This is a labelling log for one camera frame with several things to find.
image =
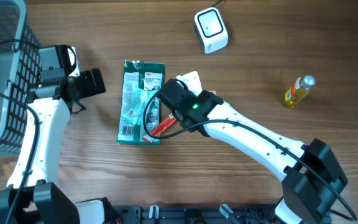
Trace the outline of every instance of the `wooden table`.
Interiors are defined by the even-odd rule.
[[[29,5],[44,45],[70,44],[81,69],[100,67],[107,92],[83,100],[63,138],[60,187],[74,202],[108,197],[115,205],[275,203],[280,182],[232,146],[184,133],[161,146],[116,144],[125,59],[166,63],[166,80],[198,71],[236,110],[293,139],[328,143],[358,214],[358,1],[232,1],[219,5],[226,48],[205,55],[194,15],[211,1]],[[281,105],[300,76],[316,88],[297,108]],[[0,189],[17,158],[0,157]],[[337,202],[335,209],[345,212]],[[347,223],[334,218],[335,223]]]

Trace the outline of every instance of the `small bottle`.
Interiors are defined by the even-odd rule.
[[[310,91],[311,87],[316,84],[312,75],[303,78],[299,77],[295,84],[284,95],[284,106],[294,108]]]

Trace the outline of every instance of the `teal plastic wrapper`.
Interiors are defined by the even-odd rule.
[[[164,63],[125,61],[121,116],[116,142],[150,145],[142,140],[146,134],[143,128],[143,111],[151,96],[161,89],[164,78]],[[160,100],[155,98],[146,112],[148,130],[152,130],[160,123],[160,107]],[[154,139],[151,144],[160,144],[160,140]]]

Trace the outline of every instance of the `cable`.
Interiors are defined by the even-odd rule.
[[[223,0],[219,0],[217,3],[213,4],[211,7],[215,7],[217,4],[223,2]]]
[[[3,40],[3,41],[0,42],[0,45],[6,44],[6,43],[11,43],[11,42],[18,42],[18,43],[21,43],[21,44],[27,44],[30,47],[33,47],[35,49],[39,49],[39,46],[37,46],[37,45],[35,45],[33,43],[30,43],[30,42],[24,41],[24,40],[17,40],[17,39]],[[0,97],[2,97],[4,99],[7,99],[10,102],[16,103],[16,104],[24,107],[25,109],[29,110],[30,113],[33,115],[34,120],[35,120],[34,121],[34,124],[35,124],[34,139],[33,139],[32,145],[31,145],[31,150],[30,150],[30,154],[29,154],[29,160],[27,161],[27,164],[25,165],[25,170],[23,172],[22,182],[20,183],[20,186],[17,189],[16,196],[14,197],[14,200],[13,200],[12,205],[11,205],[11,209],[9,210],[9,213],[7,215],[7,218],[6,218],[6,224],[9,224],[11,222],[13,213],[15,212],[15,209],[17,207],[18,201],[20,199],[20,194],[21,194],[21,192],[23,190],[24,184],[27,182],[27,178],[30,175],[29,174],[30,166],[31,166],[31,162],[34,159],[34,154],[35,154],[35,150],[36,150],[36,146],[37,146],[37,142],[38,142],[38,138],[39,138],[40,121],[39,121],[39,117],[38,117],[37,113],[30,106],[28,106],[27,104],[22,103],[22,102],[20,102],[20,101],[18,101],[16,99],[13,99],[13,98],[11,98],[9,96],[6,96],[1,92],[0,92]]]
[[[275,142],[273,139],[267,137],[266,135],[260,133],[259,131],[248,127],[244,124],[238,123],[237,121],[230,121],[230,120],[225,120],[225,119],[213,119],[213,120],[208,120],[208,121],[203,121],[197,124],[194,124],[192,126],[189,126],[187,128],[183,128],[182,130],[179,130],[175,133],[172,134],[168,134],[166,136],[153,136],[149,130],[147,130],[147,127],[145,125],[145,114],[147,109],[149,108],[150,102],[156,97],[158,96],[158,94],[160,94],[160,92],[156,92],[151,99],[149,100],[149,102],[147,102],[146,107],[145,107],[145,111],[143,113],[143,127],[144,130],[146,132],[146,134],[154,139],[168,139],[168,138],[172,138],[178,134],[184,133],[185,131],[188,131],[190,129],[196,128],[198,126],[204,125],[204,124],[209,124],[209,123],[228,123],[228,124],[233,124],[235,126],[239,126],[241,128],[244,128],[256,135],[258,135],[259,137],[263,138],[264,140],[268,141],[269,143],[273,144],[277,149],[280,149],[281,151],[283,151],[284,153],[288,154],[289,156],[291,156],[292,158],[294,158],[294,160],[296,160],[298,163],[300,163],[303,167],[305,167],[308,171],[310,171],[314,176],[316,176],[333,194],[334,196],[340,201],[340,203],[345,207],[345,209],[351,214],[351,217],[348,217],[344,214],[341,214],[337,211],[333,210],[333,214],[338,215],[342,218],[345,218],[346,220],[349,221],[357,221],[357,215],[353,212],[352,208],[346,203],[346,201],[342,198],[342,196],[340,196],[335,189],[329,184],[327,183],[316,171],[314,171],[310,166],[308,166],[307,164],[305,164],[298,156],[294,155],[292,152],[290,152],[288,149],[286,149],[285,147],[281,146],[279,143]]]

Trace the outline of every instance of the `gray basket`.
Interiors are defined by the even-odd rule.
[[[21,39],[40,45],[27,23],[23,0],[0,1],[0,41]],[[21,102],[41,69],[37,50],[12,43],[0,46],[0,92]],[[0,97],[0,156],[18,156],[23,143],[27,111]]]

